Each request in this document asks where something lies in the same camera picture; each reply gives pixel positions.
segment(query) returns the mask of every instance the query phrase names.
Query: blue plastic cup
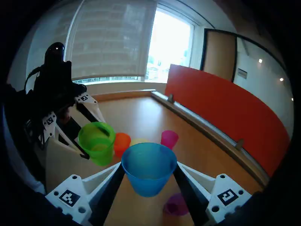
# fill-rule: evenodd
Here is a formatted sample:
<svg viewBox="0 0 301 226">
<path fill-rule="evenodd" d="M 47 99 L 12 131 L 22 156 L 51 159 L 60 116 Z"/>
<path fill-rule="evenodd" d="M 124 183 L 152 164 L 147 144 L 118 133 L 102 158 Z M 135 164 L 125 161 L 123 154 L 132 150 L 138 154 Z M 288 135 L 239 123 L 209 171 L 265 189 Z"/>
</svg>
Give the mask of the blue plastic cup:
<svg viewBox="0 0 301 226">
<path fill-rule="evenodd" d="M 140 143 L 124 152 L 121 164 L 134 191 L 143 197 L 153 197 L 168 181 L 177 160 L 166 146 Z"/>
</svg>

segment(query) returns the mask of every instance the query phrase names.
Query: window blind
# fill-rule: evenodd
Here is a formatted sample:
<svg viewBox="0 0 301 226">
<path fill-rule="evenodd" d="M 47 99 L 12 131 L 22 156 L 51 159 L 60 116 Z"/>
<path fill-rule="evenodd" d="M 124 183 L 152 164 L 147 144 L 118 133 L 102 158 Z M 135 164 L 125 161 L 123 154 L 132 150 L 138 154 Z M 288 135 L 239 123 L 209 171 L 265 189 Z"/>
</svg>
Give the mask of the window blind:
<svg viewBox="0 0 301 226">
<path fill-rule="evenodd" d="M 157 3 L 85 0 L 70 32 L 72 79 L 145 76 Z"/>
</svg>

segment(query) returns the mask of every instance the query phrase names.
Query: pink plastic cup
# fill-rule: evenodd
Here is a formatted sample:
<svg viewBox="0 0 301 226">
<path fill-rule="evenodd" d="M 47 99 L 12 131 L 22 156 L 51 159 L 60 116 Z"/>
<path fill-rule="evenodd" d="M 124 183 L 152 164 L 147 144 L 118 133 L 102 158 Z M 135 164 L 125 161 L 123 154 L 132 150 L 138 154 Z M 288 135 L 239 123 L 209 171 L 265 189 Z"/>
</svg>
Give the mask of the pink plastic cup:
<svg viewBox="0 0 301 226">
<path fill-rule="evenodd" d="M 178 139 L 179 136 L 176 132 L 165 130 L 161 135 L 161 144 L 172 150 L 176 145 Z"/>
</svg>

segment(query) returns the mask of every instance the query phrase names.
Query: window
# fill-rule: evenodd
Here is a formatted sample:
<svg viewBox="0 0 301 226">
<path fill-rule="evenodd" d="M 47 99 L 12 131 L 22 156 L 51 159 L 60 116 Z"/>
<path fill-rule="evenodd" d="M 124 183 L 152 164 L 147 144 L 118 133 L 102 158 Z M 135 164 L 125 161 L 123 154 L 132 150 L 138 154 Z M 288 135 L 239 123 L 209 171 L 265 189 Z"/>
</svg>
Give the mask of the window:
<svg viewBox="0 0 301 226">
<path fill-rule="evenodd" d="M 189 67 L 194 26 L 157 8 L 149 46 L 146 82 L 167 83 L 170 64 Z"/>
<path fill-rule="evenodd" d="M 141 81 L 140 77 L 137 76 L 122 76 L 122 77 L 101 77 L 101 78 L 93 78 L 93 79 L 81 79 L 73 81 L 77 84 L 99 84 L 99 83 L 111 83 L 111 82 L 139 82 Z"/>
</svg>

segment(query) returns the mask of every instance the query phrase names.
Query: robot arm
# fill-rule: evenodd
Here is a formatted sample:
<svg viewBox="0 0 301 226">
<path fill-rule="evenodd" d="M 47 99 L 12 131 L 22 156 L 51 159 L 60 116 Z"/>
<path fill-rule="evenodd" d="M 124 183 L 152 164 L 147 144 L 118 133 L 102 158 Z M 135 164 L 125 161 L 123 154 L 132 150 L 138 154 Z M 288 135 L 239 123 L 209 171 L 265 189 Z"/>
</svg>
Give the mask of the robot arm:
<svg viewBox="0 0 301 226">
<path fill-rule="evenodd" d="M 103 225 L 124 174 L 119 162 L 85 179 L 71 175 L 46 199 L 83 226 Z M 195 225 L 218 224 L 251 197 L 226 174 L 212 178 L 180 162 L 173 174 Z"/>
</svg>

